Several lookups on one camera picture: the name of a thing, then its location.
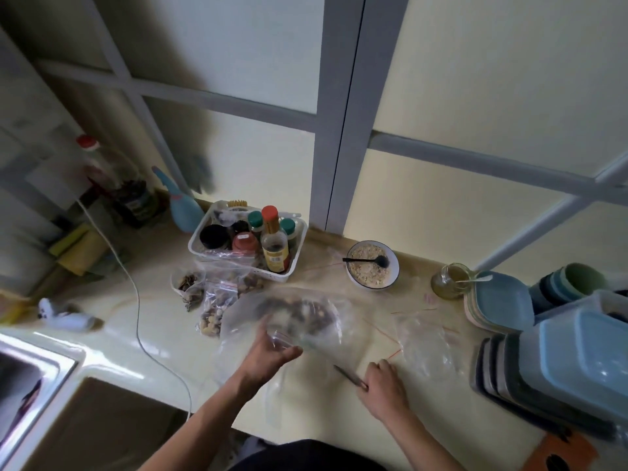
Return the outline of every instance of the oatmeal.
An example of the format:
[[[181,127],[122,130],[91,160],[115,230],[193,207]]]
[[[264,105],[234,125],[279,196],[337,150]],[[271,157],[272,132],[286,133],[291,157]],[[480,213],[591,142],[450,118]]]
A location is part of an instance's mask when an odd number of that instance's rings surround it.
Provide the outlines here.
[[[374,244],[358,246],[349,255],[355,259],[375,259],[377,256],[386,256],[386,252]],[[351,276],[368,288],[381,288],[390,275],[388,268],[380,268],[374,262],[348,262],[347,267]]]

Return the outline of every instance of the white bowl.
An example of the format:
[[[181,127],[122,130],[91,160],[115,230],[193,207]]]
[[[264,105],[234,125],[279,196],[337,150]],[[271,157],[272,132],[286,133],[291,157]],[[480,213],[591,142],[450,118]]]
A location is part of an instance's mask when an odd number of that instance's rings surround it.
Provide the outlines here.
[[[370,286],[365,286],[362,283],[358,283],[356,278],[353,277],[351,275],[351,272],[349,271],[349,263],[348,262],[345,263],[345,268],[347,269],[347,274],[349,275],[351,281],[353,281],[355,284],[357,284],[361,288],[364,288],[364,289],[374,289],[376,291],[378,291],[380,289],[386,289],[389,286],[393,285],[394,282],[399,277],[399,260],[397,259],[397,256],[395,255],[393,250],[390,249],[388,246],[386,246],[383,243],[380,243],[379,241],[372,241],[372,240],[360,241],[360,242],[357,242],[356,244],[354,244],[353,246],[351,246],[351,249],[347,253],[347,257],[351,256],[351,253],[353,252],[354,249],[356,249],[357,247],[359,247],[361,245],[365,245],[365,244],[372,244],[372,245],[375,245],[375,246],[379,246],[381,249],[384,250],[384,253],[386,254],[386,257],[388,258],[388,261],[390,261],[390,264],[388,265],[388,270],[390,271],[390,274],[388,275],[387,280],[384,282],[383,285],[381,285],[378,288],[372,288]]]

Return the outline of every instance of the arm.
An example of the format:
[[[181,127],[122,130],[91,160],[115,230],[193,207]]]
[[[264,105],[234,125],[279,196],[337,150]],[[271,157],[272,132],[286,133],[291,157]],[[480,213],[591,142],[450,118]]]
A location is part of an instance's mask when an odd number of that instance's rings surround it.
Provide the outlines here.
[[[274,348],[266,333],[266,323],[260,324],[253,345],[239,369],[155,451],[140,471],[207,469],[244,404],[282,365],[302,353],[300,347]]]
[[[360,400],[384,424],[414,471],[464,471],[410,410],[406,390],[394,365],[386,360],[370,363],[364,381],[369,391],[358,389]]]

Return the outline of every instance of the hand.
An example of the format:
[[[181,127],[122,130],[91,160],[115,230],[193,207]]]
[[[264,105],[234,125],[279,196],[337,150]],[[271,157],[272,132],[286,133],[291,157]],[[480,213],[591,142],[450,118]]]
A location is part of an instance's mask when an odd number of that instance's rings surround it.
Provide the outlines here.
[[[357,394],[369,412],[382,423],[397,417],[411,414],[406,389],[397,376],[397,367],[380,360],[371,362],[364,376],[369,391],[358,388]]]
[[[260,322],[249,353],[234,373],[240,392],[247,400],[253,398],[262,385],[274,377],[282,365],[303,353],[301,347],[276,348],[266,332],[267,322],[268,320],[263,319]]]

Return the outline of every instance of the dark clothing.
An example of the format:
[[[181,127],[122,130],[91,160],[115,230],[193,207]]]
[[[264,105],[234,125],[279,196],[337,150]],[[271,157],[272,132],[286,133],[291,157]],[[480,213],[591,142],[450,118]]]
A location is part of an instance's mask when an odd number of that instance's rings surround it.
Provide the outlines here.
[[[386,471],[379,464],[351,451],[315,440],[271,446],[236,464],[232,471]]]

